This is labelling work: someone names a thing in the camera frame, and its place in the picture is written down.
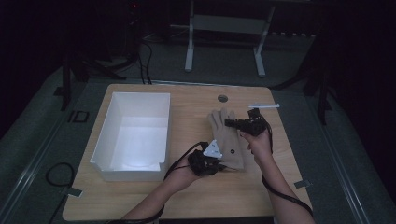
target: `hand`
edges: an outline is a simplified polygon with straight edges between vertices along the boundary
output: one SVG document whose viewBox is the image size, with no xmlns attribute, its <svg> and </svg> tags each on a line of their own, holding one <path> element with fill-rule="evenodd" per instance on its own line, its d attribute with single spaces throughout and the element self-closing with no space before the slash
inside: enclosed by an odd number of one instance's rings
<svg viewBox="0 0 396 224">
<path fill-rule="evenodd" d="M 173 193 L 186 189 L 192 182 L 199 179 L 200 176 L 196 175 L 190 167 L 187 157 L 181 160 L 177 167 L 182 167 L 172 171 L 168 177 L 163 181 L 163 184 L 168 187 Z"/>
<path fill-rule="evenodd" d="M 241 132 L 240 134 L 248 141 L 247 149 L 251 150 L 251 153 L 254 155 L 256 163 L 261 165 L 262 162 L 273 158 L 270 134 L 268 130 L 265 130 L 256 137 L 250 135 L 249 133 Z"/>
</svg>

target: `glove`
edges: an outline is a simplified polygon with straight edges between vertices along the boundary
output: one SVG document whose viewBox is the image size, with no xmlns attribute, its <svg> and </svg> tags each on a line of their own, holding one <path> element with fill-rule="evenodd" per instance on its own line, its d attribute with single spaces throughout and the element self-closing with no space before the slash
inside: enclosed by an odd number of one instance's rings
<svg viewBox="0 0 396 224">
<path fill-rule="evenodd" d="M 213 137 L 217 140 L 219 150 L 223 155 L 220 164 L 235 170 L 244 169 L 237 130 L 224 125 L 224 120 L 235 119 L 235 113 L 231 111 L 227 114 L 227 109 L 222 108 L 220 111 L 213 110 L 207 118 L 212 126 Z"/>
</svg>

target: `white box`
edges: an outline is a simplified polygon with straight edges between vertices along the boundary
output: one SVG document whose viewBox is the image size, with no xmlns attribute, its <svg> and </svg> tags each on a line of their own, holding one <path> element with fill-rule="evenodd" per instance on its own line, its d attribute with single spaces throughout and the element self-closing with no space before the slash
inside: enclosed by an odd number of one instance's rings
<svg viewBox="0 0 396 224">
<path fill-rule="evenodd" d="M 113 92 L 91 164 L 105 181 L 162 181 L 170 123 L 170 93 Z"/>
</svg>

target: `wooden table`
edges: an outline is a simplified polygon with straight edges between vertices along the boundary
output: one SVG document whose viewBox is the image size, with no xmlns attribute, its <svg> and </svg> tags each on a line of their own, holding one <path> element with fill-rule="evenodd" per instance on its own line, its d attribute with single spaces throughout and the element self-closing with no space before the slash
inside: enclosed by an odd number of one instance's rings
<svg viewBox="0 0 396 224">
<path fill-rule="evenodd" d="M 67 199 L 63 216 L 65 220 L 118 219 L 142 201 L 159 182 L 106 182 L 90 164 L 99 133 L 113 91 L 170 92 L 171 93 L 171 143 L 170 162 L 177 160 L 192 145 L 213 140 L 206 119 L 213 109 L 226 107 L 235 112 L 237 119 L 248 119 L 248 105 L 274 104 L 266 88 L 180 85 L 129 85 L 113 84 L 94 123 L 73 188 L 83 190 L 80 198 Z M 228 102 L 221 103 L 219 95 Z M 293 183 L 301 175 L 290 148 L 288 137 L 276 108 L 261 109 L 274 133 L 274 157 L 291 188 L 298 197 L 311 205 L 305 188 L 296 189 Z M 248 143 L 241 138 L 242 148 Z M 245 170 L 217 173 L 195 181 L 187 189 L 174 195 L 165 205 L 161 218 L 206 217 L 269 217 L 273 210 L 268 193 L 261 181 L 261 172 L 248 150 L 243 150 Z"/>
</svg>

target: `metal stand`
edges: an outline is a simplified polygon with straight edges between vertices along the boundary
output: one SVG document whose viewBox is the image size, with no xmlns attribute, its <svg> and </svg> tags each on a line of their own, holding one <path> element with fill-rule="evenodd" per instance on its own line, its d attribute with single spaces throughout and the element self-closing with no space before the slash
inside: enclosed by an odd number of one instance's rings
<svg viewBox="0 0 396 224">
<path fill-rule="evenodd" d="M 264 45 L 265 37 L 268 35 L 268 30 L 271 24 L 271 19 L 274 15 L 274 11 L 275 7 L 271 7 L 266 20 L 199 15 L 194 14 L 194 0 L 190 0 L 189 45 L 187 48 L 186 64 L 184 68 L 185 71 L 192 71 L 192 60 L 194 55 L 194 30 L 208 30 L 261 35 L 260 42 L 258 46 L 253 49 L 253 53 L 256 61 L 258 76 L 264 77 L 265 71 L 262 63 L 262 47 Z"/>
</svg>

